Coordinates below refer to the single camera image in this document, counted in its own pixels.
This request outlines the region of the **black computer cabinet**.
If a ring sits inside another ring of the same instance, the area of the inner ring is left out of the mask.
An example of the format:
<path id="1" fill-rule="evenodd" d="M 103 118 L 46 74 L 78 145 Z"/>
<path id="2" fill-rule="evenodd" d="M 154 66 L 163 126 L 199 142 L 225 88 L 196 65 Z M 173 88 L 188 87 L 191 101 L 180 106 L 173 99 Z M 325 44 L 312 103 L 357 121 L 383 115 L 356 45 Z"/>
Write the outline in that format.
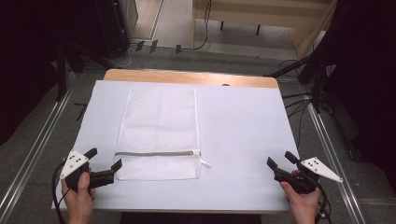
<path id="1" fill-rule="evenodd" d="M 104 43 L 101 54 L 114 59 L 130 46 L 138 19 L 135 0 L 94 0 Z"/>

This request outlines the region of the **white table cover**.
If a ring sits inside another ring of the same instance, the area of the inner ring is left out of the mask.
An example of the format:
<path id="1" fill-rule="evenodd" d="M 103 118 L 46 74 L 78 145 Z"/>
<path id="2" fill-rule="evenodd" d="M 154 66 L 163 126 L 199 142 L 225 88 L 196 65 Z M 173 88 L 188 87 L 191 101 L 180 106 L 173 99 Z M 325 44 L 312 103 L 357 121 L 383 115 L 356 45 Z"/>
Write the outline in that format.
<path id="1" fill-rule="evenodd" d="M 288 203 L 273 159 L 292 170 L 285 152 L 297 150 L 278 87 L 198 85 L 204 165 L 196 179 L 115 181 L 97 189 L 96 209 L 107 211 L 265 214 Z"/>

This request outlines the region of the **wooden table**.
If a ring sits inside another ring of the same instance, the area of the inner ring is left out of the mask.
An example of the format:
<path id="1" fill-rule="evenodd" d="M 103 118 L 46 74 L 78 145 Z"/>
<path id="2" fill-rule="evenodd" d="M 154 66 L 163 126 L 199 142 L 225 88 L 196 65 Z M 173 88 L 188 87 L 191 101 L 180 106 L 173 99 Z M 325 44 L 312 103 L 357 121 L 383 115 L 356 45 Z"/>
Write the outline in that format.
<path id="1" fill-rule="evenodd" d="M 251 77 L 233 74 L 198 73 L 162 70 L 126 70 L 109 69 L 104 80 L 159 82 L 179 84 L 217 85 L 224 84 L 236 87 L 273 88 L 278 89 L 278 83 L 273 77 Z"/>

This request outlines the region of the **person's left hand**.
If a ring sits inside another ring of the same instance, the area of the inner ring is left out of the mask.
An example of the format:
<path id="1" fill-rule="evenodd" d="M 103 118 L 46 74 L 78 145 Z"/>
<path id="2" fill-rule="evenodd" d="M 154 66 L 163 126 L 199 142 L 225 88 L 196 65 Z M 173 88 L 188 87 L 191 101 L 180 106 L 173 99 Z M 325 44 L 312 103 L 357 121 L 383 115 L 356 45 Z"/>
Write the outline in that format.
<path id="1" fill-rule="evenodd" d="M 95 189 L 89 189 L 90 175 L 84 172 L 80 175 L 78 180 L 78 191 L 73 190 L 67 192 L 69 187 L 64 180 L 62 183 L 62 193 L 64 194 L 64 201 L 67 207 L 69 216 L 92 216 L 92 201 L 96 197 Z"/>

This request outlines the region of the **person's right hand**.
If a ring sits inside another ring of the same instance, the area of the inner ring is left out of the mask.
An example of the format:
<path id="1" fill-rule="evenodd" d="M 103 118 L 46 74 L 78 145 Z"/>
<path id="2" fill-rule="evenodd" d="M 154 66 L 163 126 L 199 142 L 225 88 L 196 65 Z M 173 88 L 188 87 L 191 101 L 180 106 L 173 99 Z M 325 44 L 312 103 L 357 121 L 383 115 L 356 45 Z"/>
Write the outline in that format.
<path id="1" fill-rule="evenodd" d="M 284 196 L 290 206 L 290 217 L 311 217 L 315 218 L 320 189 L 315 189 L 308 194 L 298 194 L 288 182 L 280 182 L 280 187 L 284 190 Z"/>

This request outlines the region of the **black curtain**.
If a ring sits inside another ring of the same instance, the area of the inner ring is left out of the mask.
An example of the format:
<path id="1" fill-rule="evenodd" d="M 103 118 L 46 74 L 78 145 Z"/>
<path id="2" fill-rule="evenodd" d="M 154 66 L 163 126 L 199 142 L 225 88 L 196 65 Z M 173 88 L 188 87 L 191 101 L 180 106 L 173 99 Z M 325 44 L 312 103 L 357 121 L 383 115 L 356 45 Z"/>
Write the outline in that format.
<path id="1" fill-rule="evenodd" d="M 0 146 L 63 84 L 55 61 L 84 68 L 78 40 L 92 0 L 0 0 Z"/>
<path id="2" fill-rule="evenodd" d="M 351 145 L 396 192 L 396 0 L 343 0 L 328 35 L 336 67 L 324 90 L 357 128 Z"/>

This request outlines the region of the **metal floor rail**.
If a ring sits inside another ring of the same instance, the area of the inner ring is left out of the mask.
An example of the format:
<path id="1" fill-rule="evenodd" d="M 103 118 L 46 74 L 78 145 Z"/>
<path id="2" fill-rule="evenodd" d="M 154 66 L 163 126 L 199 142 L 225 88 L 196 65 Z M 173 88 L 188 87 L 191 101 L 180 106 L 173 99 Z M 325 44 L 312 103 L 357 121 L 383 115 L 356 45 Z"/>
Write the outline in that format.
<path id="1" fill-rule="evenodd" d="M 54 101 L 55 92 L 50 91 L 11 138 L 0 146 L 0 224 L 7 224 L 71 92 L 67 90 L 59 101 Z"/>
<path id="2" fill-rule="evenodd" d="M 320 114 L 312 105 L 310 105 L 308 108 L 311 119 L 313 120 L 313 123 L 318 132 L 318 137 L 325 151 L 328 163 L 330 164 L 330 167 L 343 179 L 343 182 L 337 183 L 337 186 L 341 193 L 342 199 L 344 201 L 346 210 L 348 211 L 352 224 L 367 224 L 361 207 L 359 205 L 358 199 L 355 196 L 355 193 L 348 182 L 346 173 L 336 155 L 332 140 L 328 135 L 328 132 L 326 130 L 324 122 L 321 119 Z"/>

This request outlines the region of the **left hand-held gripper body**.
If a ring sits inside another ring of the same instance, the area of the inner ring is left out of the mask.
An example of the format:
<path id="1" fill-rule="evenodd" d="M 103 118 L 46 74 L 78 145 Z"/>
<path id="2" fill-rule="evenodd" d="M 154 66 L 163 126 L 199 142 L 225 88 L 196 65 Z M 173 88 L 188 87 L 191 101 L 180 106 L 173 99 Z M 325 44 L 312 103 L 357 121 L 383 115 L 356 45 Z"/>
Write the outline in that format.
<path id="1" fill-rule="evenodd" d="M 89 189 L 96 189 L 114 183 L 115 173 L 111 169 L 101 172 L 91 172 L 89 160 L 84 154 L 72 150 L 65 160 L 60 178 L 66 182 L 67 187 L 77 192 L 79 177 L 84 172 L 90 175 Z"/>

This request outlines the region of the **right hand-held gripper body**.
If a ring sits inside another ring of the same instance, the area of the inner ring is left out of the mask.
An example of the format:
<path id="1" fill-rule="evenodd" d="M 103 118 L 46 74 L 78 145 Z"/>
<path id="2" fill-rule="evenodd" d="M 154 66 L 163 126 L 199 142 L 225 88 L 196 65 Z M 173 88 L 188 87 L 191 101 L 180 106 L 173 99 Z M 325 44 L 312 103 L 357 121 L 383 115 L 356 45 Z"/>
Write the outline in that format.
<path id="1" fill-rule="evenodd" d="M 288 182 L 299 194 L 308 194 L 318 187 L 318 180 L 321 176 L 330 180 L 342 183 L 343 179 L 326 166 L 317 157 L 307 160 L 299 160 L 297 164 L 297 174 L 288 173 L 279 167 L 274 171 L 274 180 L 278 182 Z"/>

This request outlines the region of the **person's dark clothing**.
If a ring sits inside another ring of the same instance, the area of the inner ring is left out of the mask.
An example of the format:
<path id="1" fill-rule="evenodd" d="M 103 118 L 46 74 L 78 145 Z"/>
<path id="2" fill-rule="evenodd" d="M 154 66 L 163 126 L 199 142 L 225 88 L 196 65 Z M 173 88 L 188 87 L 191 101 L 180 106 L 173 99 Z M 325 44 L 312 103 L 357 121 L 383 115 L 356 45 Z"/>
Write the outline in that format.
<path id="1" fill-rule="evenodd" d="M 260 215 L 122 213 L 120 224 L 262 224 Z"/>

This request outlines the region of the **black metal stand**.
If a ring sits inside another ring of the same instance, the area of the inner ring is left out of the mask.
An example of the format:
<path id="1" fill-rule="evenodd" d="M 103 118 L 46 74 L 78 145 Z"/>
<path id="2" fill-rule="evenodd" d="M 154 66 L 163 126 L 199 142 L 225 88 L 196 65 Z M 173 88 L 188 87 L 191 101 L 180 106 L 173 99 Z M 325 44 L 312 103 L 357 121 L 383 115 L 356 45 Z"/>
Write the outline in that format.
<path id="1" fill-rule="evenodd" d="M 88 56 L 93 61 L 101 64 L 104 68 L 113 67 L 105 59 L 95 55 L 92 51 L 73 41 L 62 41 L 57 44 L 57 83 L 58 96 L 56 101 L 60 102 L 66 93 L 65 62 L 68 62 L 73 71 L 82 72 L 84 69 L 80 54 Z"/>
<path id="2" fill-rule="evenodd" d="M 303 67 L 303 70 L 298 76 L 298 80 L 301 84 L 307 84 L 310 80 L 313 80 L 311 103 L 315 111 L 318 113 L 321 87 L 323 79 L 327 76 L 327 64 L 325 63 L 325 59 L 318 53 L 313 52 L 308 56 L 287 65 L 286 67 L 280 68 L 278 71 L 270 75 L 264 75 L 264 77 L 278 78 L 301 66 Z"/>

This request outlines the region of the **white mesh laundry bag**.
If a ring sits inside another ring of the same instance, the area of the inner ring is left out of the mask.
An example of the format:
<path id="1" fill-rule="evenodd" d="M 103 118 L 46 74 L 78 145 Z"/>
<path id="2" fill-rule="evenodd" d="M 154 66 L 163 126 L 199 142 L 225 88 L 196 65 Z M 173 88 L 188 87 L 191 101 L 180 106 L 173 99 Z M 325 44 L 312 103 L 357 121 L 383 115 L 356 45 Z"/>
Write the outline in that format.
<path id="1" fill-rule="evenodd" d="M 197 91 L 190 88 L 129 90 L 115 159 L 122 181 L 196 179 L 203 166 Z"/>

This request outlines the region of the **light wooden furniture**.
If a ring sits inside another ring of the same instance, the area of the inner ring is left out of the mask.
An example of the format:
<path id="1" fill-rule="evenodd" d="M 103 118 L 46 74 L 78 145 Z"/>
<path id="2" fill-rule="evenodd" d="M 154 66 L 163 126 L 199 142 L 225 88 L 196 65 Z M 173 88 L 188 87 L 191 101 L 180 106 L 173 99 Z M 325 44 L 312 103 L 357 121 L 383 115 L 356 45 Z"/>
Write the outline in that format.
<path id="1" fill-rule="evenodd" d="M 326 31 L 339 0 L 192 0 L 192 30 L 195 21 L 205 17 L 213 21 L 231 21 L 288 29 L 297 57 L 311 51 L 318 35 Z"/>

